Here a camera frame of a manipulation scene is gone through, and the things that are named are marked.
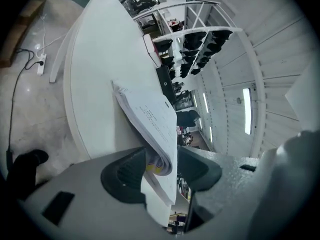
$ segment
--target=paper document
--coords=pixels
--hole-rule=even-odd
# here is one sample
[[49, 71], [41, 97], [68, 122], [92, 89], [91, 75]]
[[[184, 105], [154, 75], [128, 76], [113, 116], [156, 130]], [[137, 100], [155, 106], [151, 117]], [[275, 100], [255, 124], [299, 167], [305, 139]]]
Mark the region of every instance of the paper document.
[[113, 83], [115, 97], [129, 121], [155, 151], [148, 157], [146, 179], [167, 204], [174, 204], [177, 185], [177, 115], [159, 92]]

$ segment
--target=ceiling light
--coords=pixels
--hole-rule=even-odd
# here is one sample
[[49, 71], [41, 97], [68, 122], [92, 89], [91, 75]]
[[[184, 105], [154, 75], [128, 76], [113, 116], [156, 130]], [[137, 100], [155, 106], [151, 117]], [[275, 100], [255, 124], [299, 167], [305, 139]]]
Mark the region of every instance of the ceiling light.
[[198, 106], [197, 106], [197, 101], [196, 101], [196, 97], [195, 97], [195, 95], [193, 95], [193, 98], [194, 98], [194, 104], [195, 104], [195, 107], [197, 108]]
[[204, 104], [205, 104], [206, 112], [209, 113], [208, 104], [207, 104], [207, 99], [206, 99], [206, 95], [205, 95], [205, 94], [203, 94], [203, 98], [204, 98]]
[[211, 126], [210, 126], [210, 141], [211, 141], [211, 143], [213, 143], [213, 141], [212, 141], [212, 128], [211, 128]]
[[244, 132], [250, 135], [251, 124], [252, 124], [252, 101], [251, 101], [251, 93], [249, 88], [243, 89], [243, 98], [244, 98], [244, 111], [245, 111]]

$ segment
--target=white curved desk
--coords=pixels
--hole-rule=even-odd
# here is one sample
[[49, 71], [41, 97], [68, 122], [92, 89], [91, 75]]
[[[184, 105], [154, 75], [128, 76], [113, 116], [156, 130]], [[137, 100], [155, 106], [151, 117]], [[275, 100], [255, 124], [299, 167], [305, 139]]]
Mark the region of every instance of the white curved desk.
[[[64, 102], [77, 148], [91, 159], [141, 147], [113, 95], [112, 80], [161, 91], [143, 33], [118, 0], [90, 0], [66, 37]], [[167, 206], [143, 177], [147, 210], [167, 226]]]

